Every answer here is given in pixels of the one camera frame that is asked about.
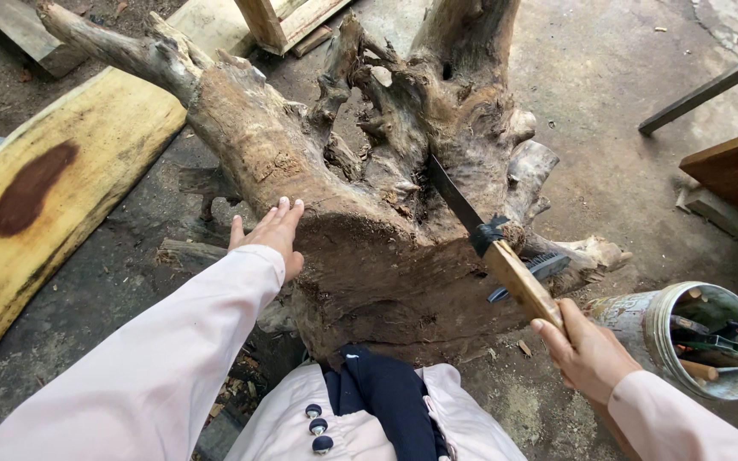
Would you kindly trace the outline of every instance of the hand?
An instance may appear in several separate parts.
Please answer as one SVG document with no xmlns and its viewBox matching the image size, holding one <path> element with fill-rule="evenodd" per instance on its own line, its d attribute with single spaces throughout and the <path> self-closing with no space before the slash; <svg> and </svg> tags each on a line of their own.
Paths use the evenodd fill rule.
<svg viewBox="0 0 738 461">
<path fill-rule="evenodd" d="M 557 302 L 568 338 L 548 321 L 536 318 L 531 328 L 548 344 L 551 359 L 566 387 L 578 389 L 602 404 L 609 403 L 614 386 L 641 370 L 608 328 L 591 323 L 570 299 Z"/>
<path fill-rule="evenodd" d="M 292 251 L 292 242 L 295 240 L 295 228 L 303 214 L 303 201 L 295 200 L 295 206 L 290 209 L 290 200 L 281 197 L 278 207 L 273 207 L 261 222 L 252 229 L 247 236 L 243 235 L 241 216 L 232 218 L 232 233 L 230 235 L 230 251 L 244 245 L 266 245 L 277 250 L 284 257 L 286 276 L 284 281 L 292 280 L 301 273 L 303 255 Z"/>
</svg>

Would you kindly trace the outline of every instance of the black pants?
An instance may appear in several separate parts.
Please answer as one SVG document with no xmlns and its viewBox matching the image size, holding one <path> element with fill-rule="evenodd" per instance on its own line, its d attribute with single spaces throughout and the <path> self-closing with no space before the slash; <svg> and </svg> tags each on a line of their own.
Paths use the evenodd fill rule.
<svg viewBox="0 0 738 461">
<path fill-rule="evenodd" d="M 334 414 L 360 410 L 377 417 L 398 461 L 435 461 L 446 442 L 429 417 L 428 392 L 412 366 L 355 345 L 340 349 L 346 359 L 338 372 L 324 373 Z"/>
</svg>

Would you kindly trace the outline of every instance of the dark stain on wood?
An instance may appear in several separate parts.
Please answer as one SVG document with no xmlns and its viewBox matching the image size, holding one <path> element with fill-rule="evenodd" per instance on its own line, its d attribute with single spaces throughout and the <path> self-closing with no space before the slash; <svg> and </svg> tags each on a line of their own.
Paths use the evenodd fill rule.
<svg viewBox="0 0 738 461">
<path fill-rule="evenodd" d="M 16 173 L 0 197 L 0 237 L 12 237 L 30 227 L 44 208 L 47 192 L 76 160 L 79 145 L 60 143 L 34 158 Z"/>
</svg>

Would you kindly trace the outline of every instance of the pink jacket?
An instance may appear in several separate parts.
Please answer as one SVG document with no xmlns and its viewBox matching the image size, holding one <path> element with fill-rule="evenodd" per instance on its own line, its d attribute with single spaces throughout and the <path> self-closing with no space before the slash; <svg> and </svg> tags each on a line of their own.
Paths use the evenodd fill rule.
<svg viewBox="0 0 738 461">
<path fill-rule="evenodd" d="M 236 249 L 110 335 L 0 425 L 0 459 L 190 458 L 204 419 L 258 312 L 284 282 L 273 249 Z M 524 460 L 445 364 L 418 370 L 456 460 Z M 333 449 L 321 458 L 303 409 L 323 407 Z M 738 430 L 648 372 L 614 389 L 609 411 L 645 460 L 738 459 Z M 333 417 L 317 365 L 267 395 L 228 460 L 394 460 L 378 421 Z"/>
</svg>

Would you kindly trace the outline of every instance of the tree stump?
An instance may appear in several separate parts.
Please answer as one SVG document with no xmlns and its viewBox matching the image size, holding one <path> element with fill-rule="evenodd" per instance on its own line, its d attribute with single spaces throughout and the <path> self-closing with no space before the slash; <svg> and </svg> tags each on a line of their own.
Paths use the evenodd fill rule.
<svg viewBox="0 0 738 461">
<path fill-rule="evenodd" d="M 544 280 L 552 296 L 600 281 L 631 256 L 600 237 L 559 243 L 530 228 L 550 207 L 539 193 L 559 158 L 530 140 L 535 118 L 507 90 L 518 4 L 436 0 L 408 58 L 349 14 L 311 108 L 284 99 L 245 59 L 217 50 L 213 61 L 155 13 L 148 37 L 138 39 L 53 3 L 39 4 L 38 14 L 65 43 L 173 93 L 218 155 L 225 187 L 256 214 L 281 195 L 304 200 L 296 249 L 306 267 L 285 306 L 314 358 L 363 343 L 429 363 L 475 356 L 527 321 L 511 299 L 486 301 L 498 283 L 429 183 L 429 153 L 484 219 L 507 216 L 504 234 L 521 257 L 571 257 Z M 373 67 L 387 69 L 391 85 Z M 332 132 L 353 87 L 373 106 L 358 123 L 371 145 L 365 159 Z"/>
</svg>

